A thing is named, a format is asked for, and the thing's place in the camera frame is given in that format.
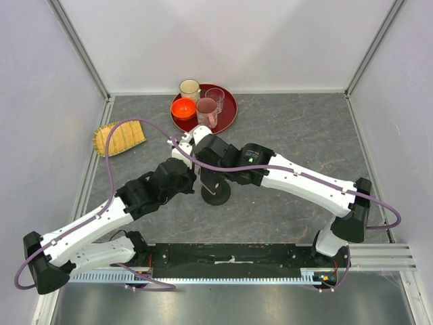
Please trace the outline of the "black phone stand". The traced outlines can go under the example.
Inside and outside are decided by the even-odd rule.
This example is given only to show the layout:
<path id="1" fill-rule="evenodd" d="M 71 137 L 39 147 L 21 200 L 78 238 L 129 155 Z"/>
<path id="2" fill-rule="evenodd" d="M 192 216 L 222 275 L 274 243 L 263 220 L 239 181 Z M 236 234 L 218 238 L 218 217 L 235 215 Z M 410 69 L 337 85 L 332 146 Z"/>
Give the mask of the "black phone stand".
<path id="1" fill-rule="evenodd" d="M 214 192 L 211 192 L 202 185 L 201 196 L 207 204 L 211 206 L 221 206 L 230 199 L 231 188 L 226 181 L 221 182 Z"/>

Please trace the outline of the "pink cased smartphone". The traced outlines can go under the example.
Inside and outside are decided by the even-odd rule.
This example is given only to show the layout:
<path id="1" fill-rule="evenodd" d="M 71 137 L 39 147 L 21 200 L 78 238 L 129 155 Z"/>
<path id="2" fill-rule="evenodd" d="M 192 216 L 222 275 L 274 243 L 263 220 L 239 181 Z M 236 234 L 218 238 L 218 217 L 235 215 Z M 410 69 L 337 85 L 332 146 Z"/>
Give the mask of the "pink cased smartphone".
<path id="1" fill-rule="evenodd" d="M 201 189 L 202 196 L 216 196 L 220 191 L 221 190 L 218 183 L 211 184 L 209 186 L 202 184 L 202 189 Z"/>

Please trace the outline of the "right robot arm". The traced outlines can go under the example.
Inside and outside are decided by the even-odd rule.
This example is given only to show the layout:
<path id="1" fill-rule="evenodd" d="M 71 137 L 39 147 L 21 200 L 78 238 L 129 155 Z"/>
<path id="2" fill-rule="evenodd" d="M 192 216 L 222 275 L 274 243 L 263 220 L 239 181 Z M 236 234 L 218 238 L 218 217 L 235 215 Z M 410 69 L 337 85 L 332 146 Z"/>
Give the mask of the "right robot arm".
<path id="1" fill-rule="evenodd" d="M 369 218 L 371 181 L 334 179 L 305 169 L 271 149 L 246 144 L 240 149 L 210 133 L 194 137 L 194 156 L 215 170 L 201 168 L 203 199 L 221 205 L 230 195 L 228 183 L 254 185 L 281 190 L 318 204 L 332 213 L 332 220 L 320 230 L 310 249 L 311 261 L 320 267 L 334 259 L 341 247 L 349 242 L 362 243 Z"/>

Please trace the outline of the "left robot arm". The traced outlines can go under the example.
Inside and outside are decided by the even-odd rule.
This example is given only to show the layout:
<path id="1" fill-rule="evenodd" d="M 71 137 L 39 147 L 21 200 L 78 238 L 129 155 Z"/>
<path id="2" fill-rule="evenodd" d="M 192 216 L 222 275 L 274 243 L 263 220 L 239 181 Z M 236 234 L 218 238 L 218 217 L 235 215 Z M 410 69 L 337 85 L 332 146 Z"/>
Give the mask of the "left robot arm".
<path id="1" fill-rule="evenodd" d="M 150 248 L 138 231 L 111 242 L 98 243 L 97 239 L 156 212 L 177 194 L 192 194 L 195 180 L 193 164 L 169 158 L 155 171 L 126 182 L 99 208 L 73 223 L 44 235 L 28 233 L 23 245 L 32 287 L 46 295 L 89 269 L 117 263 L 146 265 Z"/>

